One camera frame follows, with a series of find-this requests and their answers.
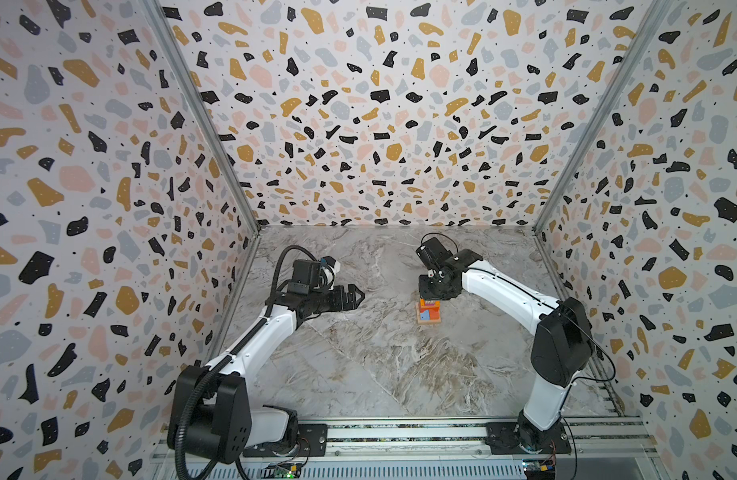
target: metal corner post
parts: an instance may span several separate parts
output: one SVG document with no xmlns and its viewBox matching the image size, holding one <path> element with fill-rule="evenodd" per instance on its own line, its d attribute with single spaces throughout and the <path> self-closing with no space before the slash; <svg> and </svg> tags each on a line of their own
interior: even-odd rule
<svg viewBox="0 0 737 480">
<path fill-rule="evenodd" d="M 229 164 L 227 152 L 222 146 L 219 134 L 214 128 L 214 123 L 209 118 L 206 109 L 203 108 L 200 94 L 192 83 L 190 69 L 187 67 L 187 63 L 185 63 L 184 57 L 176 44 L 176 40 L 171 35 L 171 30 L 166 21 L 166 16 L 163 14 L 160 2 L 158 0 L 140 0 L 140 5 L 142 5 L 147 21 L 152 27 L 153 34 L 162 48 L 163 56 L 169 62 L 169 65 L 171 65 L 171 69 L 176 76 L 176 81 L 182 89 L 187 106 L 192 111 L 192 114 L 195 115 L 198 126 L 206 136 L 206 142 L 209 144 L 211 155 L 213 155 L 219 164 L 222 176 L 227 182 L 227 188 L 229 188 L 230 194 L 238 204 L 241 217 L 245 220 L 246 225 L 248 225 L 250 234 L 253 237 L 257 237 L 259 235 L 258 222 L 251 211 L 251 207 L 248 206 L 246 195 L 243 193 L 243 188 L 240 187 L 238 177 Z"/>
<path fill-rule="evenodd" d="M 635 67 L 641 62 L 643 54 L 646 52 L 651 40 L 656 36 L 662 20 L 667 15 L 667 11 L 673 4 L 672 0 L 653 0 L 646 13 L 643 15 L 638 31 L 624 55 L 622 65 L 613 75 L 611 84 L 604 92 L 601 102 L 593 112 L 590 122 L 587 124 L 585 132 L 577 142 L 577 146 L 571 153 L 570 159 L 566 167 L 561 172 L 560 177 L 547 198 L 545 208 L 539 213 L 537 222 L 534 224 L 534 231 L 541 232 L 545 228 L 547 221 L 552 215 L 552 210 L 563 197 L 564 190 L 574 178 L 577 169 L 582 165 L 587 151 L 595 141 L 598 132 L 604 126 L 609 113 L 613 110 L 614 104 L 624 91 L 627 81 L 630 79 Z"/>
</svg>

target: terrazzo pattern wallpaper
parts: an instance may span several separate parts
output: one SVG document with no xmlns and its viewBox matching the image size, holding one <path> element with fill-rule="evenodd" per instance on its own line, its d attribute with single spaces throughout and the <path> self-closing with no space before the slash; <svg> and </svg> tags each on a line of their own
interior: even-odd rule
<svg viewBox="0 0 737 480">
<path fill-rule="evenodd" d="M 0 479 L 144 478 L 248 239 L 134 2 L 0 2 Z"/>
<path fill-rule="evenodd" d="M 533 224 L 648 0 L 163 0 L 260 224 Z"/>
<path fill-rule="evenodd" d="M 737 2 L 675 2 L 542 240 L 674 478 L 737 480 Z"/>
</svg>

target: marble table surface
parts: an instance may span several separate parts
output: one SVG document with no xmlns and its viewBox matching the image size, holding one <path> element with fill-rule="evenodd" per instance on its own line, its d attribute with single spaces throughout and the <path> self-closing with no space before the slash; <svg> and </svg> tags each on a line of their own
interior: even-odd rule
<svg viewBox="0 0 737 480">
<path fill-rule="evenodd" d="M 434 231 L 521 283 L 556 295 L 527 230 L 267 227 L 225 347 L 258 316 L 278 255 L 287 245 L 304 246 L 318 258 L 335 257 L 342 265 L 336 283 L 355 283 L 366 298 L 357 310 L 305 322 L 285 340 L 249 383 L 252 406 L 294 408 L 300 416 L 516 416 L 535 377 L 532 338 L 517 321 L 463 292 L 441 302 L 442 323 L 416 322 L 417 279 L 425 268 L 415 249 L 422 235 Z M 303 256 L 296 251 L 287 255 L 280 281 L 290 278 L 292 262 Z M 565 415 L 614 416 L 607 397 L 591 382 L 577 385 Z"/>
</svg>

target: enclosure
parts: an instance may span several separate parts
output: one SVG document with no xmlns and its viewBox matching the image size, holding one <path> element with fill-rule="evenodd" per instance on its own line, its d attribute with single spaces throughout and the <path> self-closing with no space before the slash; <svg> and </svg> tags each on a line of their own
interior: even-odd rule
<svg viewBox="0 0 737 480">
<path fill-rule="evenodd" d="M 0 0 L 0 478 L 175 478 L 292 244 L 366 294 L 248 379 L 328 423 L 303 477 L 527 478 L 532 335 L 418 324 L 430 233 L 585 304 L 558 478 L 737 478 L 737 2 Z"/>
</svg>

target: terrazzo wall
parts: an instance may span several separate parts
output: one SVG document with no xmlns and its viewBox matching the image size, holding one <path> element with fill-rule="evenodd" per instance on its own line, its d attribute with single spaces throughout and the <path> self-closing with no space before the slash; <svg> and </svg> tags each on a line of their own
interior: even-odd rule
<svg viewBox="0 0 737 480">
<path fill-rule="evenodd" d="M 260 224 L 533 224 L 650 2 L 164 0 Z"/>
<path fill-rule="evenodd" d="M 541 238 L 674 478 L 737 480 L 737 2 L 675 2 Z"/>
<path fill-rule="evenodd" d="M 144 478 L 248 239 L 134 2 L 0 2 L 0 479 Z"/>
</svg>

